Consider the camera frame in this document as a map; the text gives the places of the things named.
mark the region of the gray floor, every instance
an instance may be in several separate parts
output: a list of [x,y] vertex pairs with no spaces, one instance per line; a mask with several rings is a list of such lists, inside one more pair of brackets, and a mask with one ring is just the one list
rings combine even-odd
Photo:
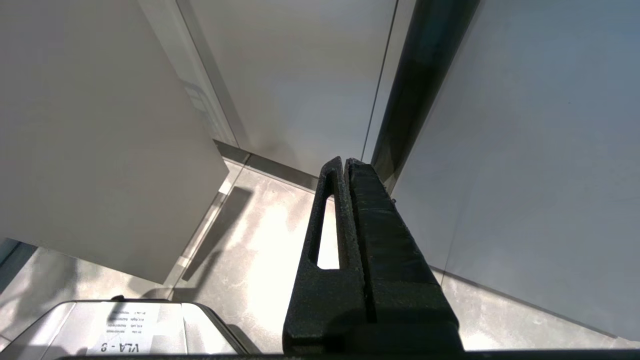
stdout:
[[[59,302],[124,295],[200,302],[261,351],[281,352],[282,323],[314,194],[242,163],[226,163],[225,184],[164,284],[40,248],[0,294],[0,349]],[[332,215],[333,208],[327,208]],[[331,218],[321,243],[323,268],[337,268]],[[640,346],[435,272],[458,315],[467,350]]]

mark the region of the white label sticker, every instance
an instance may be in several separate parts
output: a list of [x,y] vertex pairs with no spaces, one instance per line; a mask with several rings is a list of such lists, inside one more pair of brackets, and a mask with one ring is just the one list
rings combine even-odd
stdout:
[[113,309],[104,321],[100,338],[88,355],[149,354],[160,304],[151,302],[106,302]]

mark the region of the white wall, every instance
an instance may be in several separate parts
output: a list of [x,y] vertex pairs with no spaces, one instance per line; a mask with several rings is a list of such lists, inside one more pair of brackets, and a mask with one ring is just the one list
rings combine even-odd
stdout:
[[362,156],[395,0],[179,5],[240,148],[313,175]]
[[430,264],[640,339],[638,19],[481,3],[393,194]]

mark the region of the black plastic part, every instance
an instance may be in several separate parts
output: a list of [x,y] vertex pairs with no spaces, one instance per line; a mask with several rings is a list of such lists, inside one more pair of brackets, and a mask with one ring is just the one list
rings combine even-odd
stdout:
[[[289,310],[282,331],[285,354],[345,350],[344,334],[366,322],[364,277],[349,192],[340,158],[322,167]],[[339,270],[317,266],[324,207],[335,199]]]
[[[335,197],[339,270],[316,266]],[[335,158],[320,173],[284,323],[285,354],[463,351],[458,321],[370,165]]]

